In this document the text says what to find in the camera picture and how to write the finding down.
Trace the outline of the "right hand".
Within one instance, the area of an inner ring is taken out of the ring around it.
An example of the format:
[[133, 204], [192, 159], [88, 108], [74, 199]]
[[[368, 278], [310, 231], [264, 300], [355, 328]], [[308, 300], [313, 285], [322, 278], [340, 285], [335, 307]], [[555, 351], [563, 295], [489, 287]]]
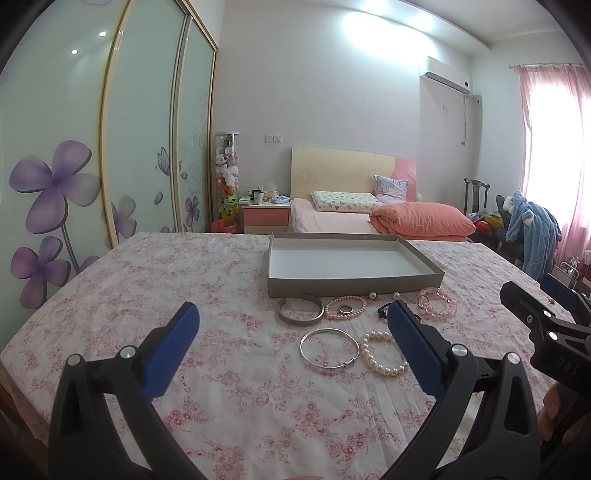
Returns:
[[537, 416], [538, 431], [542, 441], [549, 441], [554, 433], [554, 420], [561, 408], [559, 384], [554, 383], [543, 399], [543, 407]]

